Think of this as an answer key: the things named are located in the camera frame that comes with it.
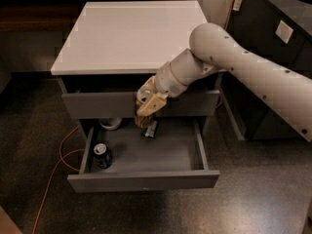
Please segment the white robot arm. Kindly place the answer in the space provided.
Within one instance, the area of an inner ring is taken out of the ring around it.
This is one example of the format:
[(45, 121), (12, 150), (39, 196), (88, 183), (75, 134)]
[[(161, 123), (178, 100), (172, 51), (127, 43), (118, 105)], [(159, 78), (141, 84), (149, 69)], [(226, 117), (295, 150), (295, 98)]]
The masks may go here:
[(136, 93), (136, 115), (149, 117), (193, 82), (226, 70), (306, 140), (312, 140), (312, 80), (247, 51), (223, 28), (194, 28), (189, 47), (161, 66)]

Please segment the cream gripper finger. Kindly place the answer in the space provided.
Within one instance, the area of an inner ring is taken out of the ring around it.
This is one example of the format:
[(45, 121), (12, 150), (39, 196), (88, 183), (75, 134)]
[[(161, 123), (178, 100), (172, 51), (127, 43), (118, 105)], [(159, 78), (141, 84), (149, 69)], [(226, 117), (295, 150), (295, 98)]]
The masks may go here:
[(167, 97), (167, 95), (161, 93), (137, 92), (138, 109), (136, 114), (143, 117), (152, 115), (167, 104)]
[(151, 76), (136, 92), (136, 99), (145, 103), (150, 95), (155, 93), (155, 77)]

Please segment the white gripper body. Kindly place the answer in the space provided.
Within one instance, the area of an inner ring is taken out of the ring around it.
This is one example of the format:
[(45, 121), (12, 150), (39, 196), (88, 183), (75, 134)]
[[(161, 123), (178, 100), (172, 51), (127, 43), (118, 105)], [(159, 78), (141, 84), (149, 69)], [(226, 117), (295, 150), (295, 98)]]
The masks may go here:
[(176, 61), (168, 61), (161, 66), (155, 76), (156, 90), (169, 98), (177, 98), (184, 93), (186, 84), (186, 65)]

